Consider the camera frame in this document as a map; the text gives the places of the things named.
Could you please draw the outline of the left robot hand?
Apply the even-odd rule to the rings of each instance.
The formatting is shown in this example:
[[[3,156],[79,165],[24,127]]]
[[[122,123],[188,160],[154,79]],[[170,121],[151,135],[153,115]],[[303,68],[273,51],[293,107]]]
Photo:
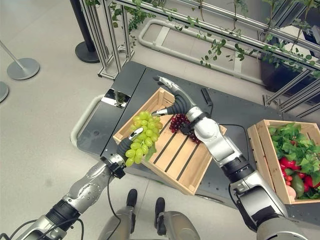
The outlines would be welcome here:
[[[131,148],[131,144],[133,143],[134,139],[143,132],[143,128],[139,127],[138,129],[134,130],[132,133],[129,134],[128,137],[124,138],[120,141],[117,145],[116,153],[123,158],[124,161],[128,159],[126,156],[126,152]]]

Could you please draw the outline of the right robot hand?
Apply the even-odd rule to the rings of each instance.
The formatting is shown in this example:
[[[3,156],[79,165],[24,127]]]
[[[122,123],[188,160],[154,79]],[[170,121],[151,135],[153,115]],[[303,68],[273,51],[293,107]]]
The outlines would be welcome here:
[[[152,116],[186,114],[193,107],[197,106],[191,97],[173,81],[162,76],[154,76],[153,79],[158,85],[167,87],[169,92],[174,96],[174,102],[169,107],[152,112]]]

